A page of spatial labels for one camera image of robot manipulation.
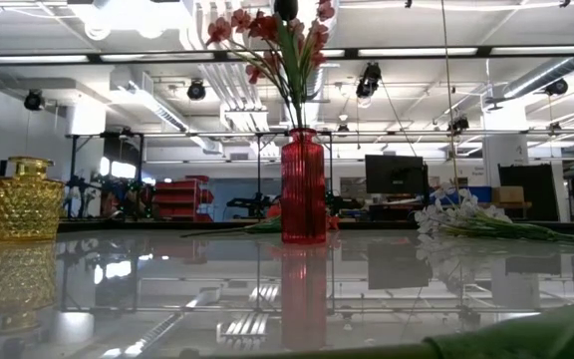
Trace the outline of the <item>yellow textured glass vase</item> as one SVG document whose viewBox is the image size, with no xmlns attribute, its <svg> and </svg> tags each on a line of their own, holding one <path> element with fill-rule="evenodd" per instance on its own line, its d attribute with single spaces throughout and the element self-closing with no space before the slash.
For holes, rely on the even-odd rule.
<svg viewBox="0 0 574 359">
<path fill-rule="evenodd" d="M 11 177 L 0 177 L 0 241 L 54 240 L 60 222 L 65 184 L 49 179 L 54 162 L 12 157 Z"/>
</svg>

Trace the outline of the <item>brown cardboard box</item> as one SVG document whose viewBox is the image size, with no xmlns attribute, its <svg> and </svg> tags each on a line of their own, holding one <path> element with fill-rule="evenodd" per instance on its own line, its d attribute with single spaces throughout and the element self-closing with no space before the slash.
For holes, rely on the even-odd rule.
<svg viewBox="0 0 574 359">
<path fill-rule="evenodd" d="M 496 203 L 524 203 L 522 186 L 498 186 L 492 189 L 492 201 Z"/>
</svg>

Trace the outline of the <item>red storage rack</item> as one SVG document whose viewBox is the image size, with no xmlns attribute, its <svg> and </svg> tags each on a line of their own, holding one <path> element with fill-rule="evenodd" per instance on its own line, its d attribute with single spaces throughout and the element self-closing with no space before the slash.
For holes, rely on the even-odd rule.
<svg viewBox="0 0 574 359">
<path fill-rule="evenodd" d="M 157 218 L 184 222 L 213 222 L 214 196 L 210 178 L 187 176 L 155 185 L 152 208 Z"/>
</svg>

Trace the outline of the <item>silver ribbed ventilation duct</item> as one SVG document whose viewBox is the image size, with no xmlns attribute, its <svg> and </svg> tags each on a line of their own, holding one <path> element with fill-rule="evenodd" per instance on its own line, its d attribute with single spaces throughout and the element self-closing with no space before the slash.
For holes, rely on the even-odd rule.
<svg viewBox="0 0 574 359">
<path fill-rule="evenodd" d="M 297 18 L 305 24 L 304 34 L 309 33 L 309 27 L 316 15 L 316 8 L 320 0 L 269 0 L 271 9 L 276 12 L 278 5 L 296 5 L 298 7 Z M 335 28 L 337 25 L 338 15 L 338 0 L 331 0 L 331 8 L 335 14 L 331 19 L 323 22 L 330 32 L 330 38 L 334 37 Z M 321 121 L 321 106 L 324 100 L 324 68 L 320 66 L 318 69 L 313 70 L 307 81 L 307 98 L 302 107 L 303 119 L 309 128 L 319 126 Z"/>
<path fill-rule="evenodd" d="M 502 98 L 512 100 L 525 96 L 572 72 L 574 72 L 574 57 L 551 59 L 505 85 L 502 89 Z"/>
</svg>

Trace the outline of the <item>black overhead light bar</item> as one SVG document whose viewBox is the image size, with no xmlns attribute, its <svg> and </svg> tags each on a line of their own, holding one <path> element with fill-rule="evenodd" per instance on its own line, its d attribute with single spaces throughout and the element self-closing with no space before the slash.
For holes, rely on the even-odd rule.
<svg viewBox="0 0 574 359">
<path fill-rule="evenodd" d="M 569 58 L 574 45 L 331 48 L 322 51 L 332 62 L 491 58 Z M 126 53 L 0 54 L 0 67 L 120 64 L 225 63 L 239 58 L 226 50 L 147 51 Z"/>
</svg>

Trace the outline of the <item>black background rig frame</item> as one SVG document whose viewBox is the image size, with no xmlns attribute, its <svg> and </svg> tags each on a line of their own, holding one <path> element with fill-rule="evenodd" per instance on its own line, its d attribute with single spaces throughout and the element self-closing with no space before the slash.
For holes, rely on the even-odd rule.
<svg viewBox="0 0 574 359">
<path fill-rule="evenodd" d="M 69 135 L 64 200 L 71 220 L 139 217 L 143 210 L 144 136 L 128 128 Z"/>
<path fill-rule="evenodd" d="M 264 137 L 270 137 L 273 141 L 276 137 L 288 137 L 289 132 L 287 130 L 283 131 L 269 131 L 269 132 L 257 132 L 254 134 L 256 138 L 256 180 L 257 180 L 257 191 L 261 192 L 261 153 L 264 150 L 262 145 L 262 139 Z M 334 149 L 334 133 L 331 131 L 322 131 L 317 135 L 318 142 L 326 149 L 328 156 L 325 158 L 326 170 L 328 171 L 328 183 L 326 186 L 326 197 L 331 197 L 334 195 L 334 170 L 333 170 L 333 149 Z"/>
</svg>

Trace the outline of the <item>black ceiling spotlight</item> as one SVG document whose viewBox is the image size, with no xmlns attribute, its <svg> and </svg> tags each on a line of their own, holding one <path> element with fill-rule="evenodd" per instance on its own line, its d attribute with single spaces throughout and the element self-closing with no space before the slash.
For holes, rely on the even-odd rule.
<svg viewBox="0 0 574 359">
<path fill-rule="evenodd" d="M 469 128 L 469 121 L 468 121 L 468 118 L 466 115 L 458 116 L 458 117 L 452 119 L 448 123 L 448 130 L 455 135 L 461 134 L 463 131 L 467 130 L 468 128 Z"/>
<path fill-rule="evenodd" d="M 202 101 L 206 96 L 206 89 L 202 79 L 192 79 L 186 92 L 191 101 Z"/>
<path fill-rule="evenodd" d="M 377 62 L 368 63 L 356 89 L 357 98 L 371 98 L 377 91 L 381 80 L 382 72 L 379 64 Z"/>
<path fill-rule="evenodd" d="M 31 112 L 42 111 L 45 108 L 45 99 L 42 96 L 42 91 L 31 89 L 24 99 L 24 108 Z"/>
<path fill-rule="evenodd" d="M 549 96 L 561 96 L 568 91 L 568 83 L 564 79 L 559 79 L 550 83 L 544 88 L 544 93 Z"/>
</svg>

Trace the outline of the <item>black upright panel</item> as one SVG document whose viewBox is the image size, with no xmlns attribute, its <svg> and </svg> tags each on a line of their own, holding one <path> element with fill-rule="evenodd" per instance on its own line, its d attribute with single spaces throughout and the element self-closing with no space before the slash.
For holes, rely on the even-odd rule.
<svg viewBox="0 0 574 359">
<path fill-rule="evenodd" d="M 535 166 L 498 167 L 500 184 L 521 186 L 524 200 L 531 204 L 523 215 L 524 220 L 557 221 L 559 209 L 550 164 Z"/>
</svg>

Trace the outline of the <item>black aluminium table frame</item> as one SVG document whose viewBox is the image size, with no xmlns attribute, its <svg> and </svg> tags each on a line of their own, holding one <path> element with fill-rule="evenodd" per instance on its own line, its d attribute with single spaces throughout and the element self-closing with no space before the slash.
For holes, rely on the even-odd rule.
<svg viewBox="0 0 574 359">
<path fill-rule="evenodd" d="M 534 224 L 548 227 L 562 233 L 574 234 L 574 222 L 534 221 Z M 182 222 L 182 221 L 62 221 L 58 232 L 100 231 L 100 230 L 217 230 L 246 226 L 244 222 Z M 340 222 L 341 230 L 403 230 L 416 229 L 410 222 Z"/>
</svg>

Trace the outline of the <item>white artificial flower bunch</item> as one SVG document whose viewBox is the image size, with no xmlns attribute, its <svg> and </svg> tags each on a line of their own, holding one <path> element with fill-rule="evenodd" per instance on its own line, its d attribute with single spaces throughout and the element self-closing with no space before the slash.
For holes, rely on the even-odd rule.
<svg viewBox="0 0 574 359">
<path fill-rule="evenodd" d="M 414 212 L 420 234 L 574 243 L 574 234 L 513 222 L 502 208 L 493 204 L 482 207 L 468 188 L 445 182 L 430 196 L 432 203 Z"/>
</svg>

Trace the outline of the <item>red ribbed glass vase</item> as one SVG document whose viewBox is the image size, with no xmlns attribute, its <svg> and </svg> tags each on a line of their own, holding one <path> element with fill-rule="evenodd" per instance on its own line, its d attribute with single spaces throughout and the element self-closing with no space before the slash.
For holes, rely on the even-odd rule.
<svg viewBox="0 0 574 359">
<path fill-rule="evenodd" d="M 326 241 L 324 149 L 317 133 L 297 128 L 281 150 L 281 239 L 289 244 Z"/>
</svg>

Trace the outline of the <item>blue storage bin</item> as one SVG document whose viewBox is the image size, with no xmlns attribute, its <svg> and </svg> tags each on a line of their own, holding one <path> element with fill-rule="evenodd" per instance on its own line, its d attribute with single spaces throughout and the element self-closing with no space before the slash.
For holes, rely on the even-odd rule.
<svg viewBox="0 0 574 359">
<path fill-rule="evenodd" d="M 490 186 L 462 186 L 460 188 L 460 190 L 465 189 L 471 195 L 476 196 L 479 203 L 492 202 L 492 188 Z M 434 203 L 437 198 L 441 203 L 459 203 L 460 199 L 464 199 L 464 194 L 456 194 L 455 187 L 450 187 L 446 190 L 440 187 L 430 193 L 430 203 Z"/>
</svg>

